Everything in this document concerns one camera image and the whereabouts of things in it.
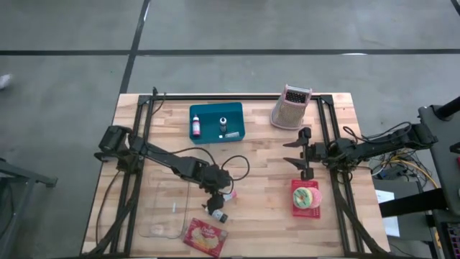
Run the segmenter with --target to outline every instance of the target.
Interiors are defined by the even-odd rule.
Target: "black floor stripe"
[[[460,49],[373,49],[373,50],[138,50],[141,56],[218,55],[442,55],[460,54]]]
[[[343,50],[137,50],[140,41],[138,37],[133,42],[131,50],[0,50],[0,55],[13,56],[105,56],[105,55],[129,55],[130,63],[135,56],[143,57],[181,57],[181,56],[226,56],[226,55],[445,55],[460,54],[460,49],[343,49]]]
[[[129,50],[0,50],[0,55],[69,56],[69,55],[129,55]]]
[[[144,0],[142,4],[141,13],[139,15],[139,21],[137,22],[136,32],[134,33],[134,39],[132,40],[131,50],[129,52],[128,63],[124,69],[123,79],[121,80],[120,94],[125,94],[128,91],[129,79],[131,79],[132,68],[134,67],[134,61],[136,60],[137,49],[141,41],[142,30],[144,29],[145,19],[147,18],[147,11],[149,9],[150,0]]]

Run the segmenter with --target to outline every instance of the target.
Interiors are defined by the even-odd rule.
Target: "butcher block tabletop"
[[[114,125],[132,128],[138,96],[139,94],[122,94],[119,97]],[[357,135],[360,135],[351,94],[332,94],[332,96],[341,136],[349,137],[342,130],[343,126],[352,128]],[[231,101],[166,100],[153,116],[149,142],[171,152],[195,146],[188,136],[190,106],[221,102]],[[300,172],[282,158],[298,158],[301,149],[282,145],[295,141],[298,132],[278,129],[270,124],[270,113],[276,101],[243,100],[240,102],[243,105],[246,129],[244,139],[241,142],[200,145],[213,155],[219,165],[233,155],[244,155],[251,164],[249,175],[244,180],[235,182],[234,189],[237,197],[227,201],[222,209],[229,216],[226,223],[218,222],[204,211],[201,204],[205,204],[210,196],[199,189],[198,185],[180,180],[170,169],[148,160],[142,177],[131,256],[207,256],[182,241],[181,234],[192,218],[200,219],[228,232],[221,256],[343,256],[331,179],[326,168],[320,163],[310,164],[315,171],[314,180],[318,182],[319,190],[323,194],[321,218],[293,217],[290,183],[292,179],[300,178]],[[154,110],[159,104],[160,101],[157,101]],[[331,120],[328,115],[326,107],[326,120],[333,139]],[[141,129],[143,129],[144,117],[145,114],[141,119]],[[310,143],[323,142],[318,107],[314,101],[307,106],[303,126],[311,128]],[[210,161],[207,154],[200,150],[191,150],[178,155],[195,156]],[[82,253],[90,251],[96,245],[96,218],[104,193],[117,173],[115,167],[114,161],[104,163],[101,169]],[[247,166],[244,160],[234,159],[226,164],[225,169],[234,178],[238,178],[246,173]],[[114,222],[122,181],[123,173],[120,173],[109,192],[101,214],[99,239]],[[390,250],[369,170],[364,168],[355,170],[351,187],[359,220],[382,248]],[[346,221],[351,247],[354,247],[351,225],[348,220]],[[120,249],[123,248],[125,231],[126,227],[122,228]]]

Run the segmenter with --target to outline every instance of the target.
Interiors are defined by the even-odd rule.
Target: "cheese grater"
[[[312,90],[286,85],[270,116],[271,123],[285,130],[298,130]]]

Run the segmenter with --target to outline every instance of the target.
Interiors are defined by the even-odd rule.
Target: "red container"
[[[299,187],[307,187],[307,188],[318,188],[317,181],[302,181],[300,179],[293,179],[290,182],[290,193],[294,196],[294,191]],[[307,217],[311,219],[319,219],[321,217],[321,210],[320,207],[315,209],[299,209],[293,203],[293,216],[294,217]]]

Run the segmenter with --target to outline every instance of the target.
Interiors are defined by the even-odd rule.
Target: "pink bottle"
[[[200,119],[198,116],[194,116],[193,122],[192,122],[192,135],[194,137],[200,137],[201,131],[200,131]]]

